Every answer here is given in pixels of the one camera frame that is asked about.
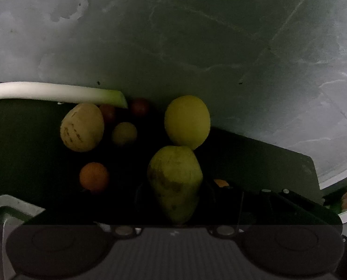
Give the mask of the orange tangerine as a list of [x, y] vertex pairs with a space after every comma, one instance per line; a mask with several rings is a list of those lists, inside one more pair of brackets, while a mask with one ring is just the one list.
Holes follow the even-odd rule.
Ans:
[[100, 163], [91, 162], [81, 169], [79, 180], [87, 190], [101, 190], [108, 181], [107, 169]]
[[228, 182], [226, 182], [225, 180], [222, 179], [216, 179], [215, 183], [219, 186], [219, 187], [225, 187], [225, 186], [229, 186]]

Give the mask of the striped tan melon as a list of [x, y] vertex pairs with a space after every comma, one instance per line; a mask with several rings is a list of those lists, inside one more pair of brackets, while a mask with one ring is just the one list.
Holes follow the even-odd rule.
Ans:
[[60, 137], [72, 151], [90, 151], [102, 139], [103, 115], [97, 105], [81, 103], [67, 113], [61, 122]]

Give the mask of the green yellow pear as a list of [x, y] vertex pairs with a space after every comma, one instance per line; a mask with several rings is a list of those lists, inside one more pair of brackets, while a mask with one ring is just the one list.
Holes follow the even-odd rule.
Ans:
[[149, 168], [171, 218], [185, 219], [192, 211], [192, 197], [203, 179], [194, 152], [186, 146], [166, 146], [155, 153]]

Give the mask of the metal baking tray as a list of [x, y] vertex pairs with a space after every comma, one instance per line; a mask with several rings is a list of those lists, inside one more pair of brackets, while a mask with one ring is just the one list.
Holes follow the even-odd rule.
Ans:
[[6, 252], [7, 238], [13, 230], [42, 211], [43, 208], [14, 196], [0, 195], [0, 279], [12, 279], [15, 276]]

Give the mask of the small brown kiwi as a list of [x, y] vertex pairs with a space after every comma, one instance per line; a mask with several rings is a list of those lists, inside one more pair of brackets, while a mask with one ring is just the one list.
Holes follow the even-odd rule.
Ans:
[[136, 127], [129, 122], [118, 124], [114, 131], [114, 141], [119, 144], [134, 140], [137, 137]]

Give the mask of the red jujube left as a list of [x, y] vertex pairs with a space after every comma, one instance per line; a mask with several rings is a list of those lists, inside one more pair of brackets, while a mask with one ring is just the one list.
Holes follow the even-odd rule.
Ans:
[[101, 104], [99, 109], [104, 117], [104, 119], [112, 119], [114, 115], [114, 107], [109, 104]]

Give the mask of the red jujube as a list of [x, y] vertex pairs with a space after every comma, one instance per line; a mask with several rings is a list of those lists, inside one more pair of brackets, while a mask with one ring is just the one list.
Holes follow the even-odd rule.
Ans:
[[99, 109], [104, 117], [104, 119], [112, 119], [114, 115], [114, 107], [109, 104], [101, 104]]
[[142, 99], [136, 99], [132, 104], [132, 109], [137, 114], [143, 114], [146, 112], [146, 103]]

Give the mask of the yellow lemon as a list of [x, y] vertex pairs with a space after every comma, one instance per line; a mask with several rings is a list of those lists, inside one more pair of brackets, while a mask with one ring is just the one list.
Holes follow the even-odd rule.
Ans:
[[178, 145], [197, 149], [208, 137], [210, 113], [198, 97], [184, 95], [174, 99], [165, 111], [165, 129]]

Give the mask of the red jujube right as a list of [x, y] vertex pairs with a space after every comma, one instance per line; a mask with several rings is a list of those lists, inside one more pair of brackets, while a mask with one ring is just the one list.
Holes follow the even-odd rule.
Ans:
[[143, 114], [146, 112], [146, 103], [142, 99], [136, 99], [132, 104], [132, 109], [137, 114]]

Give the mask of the white green leek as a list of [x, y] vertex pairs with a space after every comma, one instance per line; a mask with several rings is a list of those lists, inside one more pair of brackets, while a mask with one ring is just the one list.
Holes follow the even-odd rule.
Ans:
[[120, 108], [127, 107], [124, 94], [118, 90], [41, 82], [0, 83], [0, 99], [33, 99], [77, 104], [109, 104]]

